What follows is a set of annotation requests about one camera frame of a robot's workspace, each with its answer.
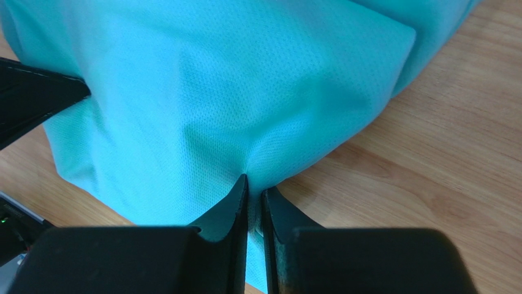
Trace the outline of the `mint green t shirt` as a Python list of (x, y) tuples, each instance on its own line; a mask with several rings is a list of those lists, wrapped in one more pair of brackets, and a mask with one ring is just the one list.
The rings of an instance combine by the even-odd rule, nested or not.
[(24, 64), (91, 96), (44, 123), (58, 175), (137, 225), (187, 224), (249, 182), (246, 282), (265, 292), (261, 192), (375, 120), (476, 1), (2, 1)]

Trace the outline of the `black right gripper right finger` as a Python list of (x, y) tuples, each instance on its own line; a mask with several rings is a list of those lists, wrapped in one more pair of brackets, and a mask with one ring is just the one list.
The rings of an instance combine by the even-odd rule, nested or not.
[(325, 228), (275, 187), (261, 203), (269, 293), (477, 292), (440, 231)]

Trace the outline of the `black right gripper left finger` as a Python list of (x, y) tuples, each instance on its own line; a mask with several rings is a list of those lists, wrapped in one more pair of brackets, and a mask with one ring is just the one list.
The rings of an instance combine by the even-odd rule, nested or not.
[(69, 227), (43, 234), (9, 293), (243, 293), (248, 180), (186, 226)]

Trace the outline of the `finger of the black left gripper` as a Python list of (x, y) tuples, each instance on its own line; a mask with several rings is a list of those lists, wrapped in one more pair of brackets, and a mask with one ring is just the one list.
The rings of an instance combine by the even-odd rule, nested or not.
[(1, 58), (1, 149), (90, 95), (80, 78)]

